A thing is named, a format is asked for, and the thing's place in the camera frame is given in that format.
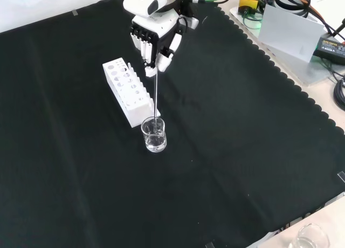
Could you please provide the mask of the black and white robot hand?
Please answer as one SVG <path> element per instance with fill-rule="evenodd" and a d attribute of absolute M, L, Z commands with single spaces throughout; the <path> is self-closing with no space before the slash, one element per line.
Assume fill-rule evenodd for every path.
<path fill-rule="evenodd" d="M 130 36 L 144 62 L 146 77 L 166 71 L 188 27 L 188 19 L 174 10 L 132 19 Z"/>

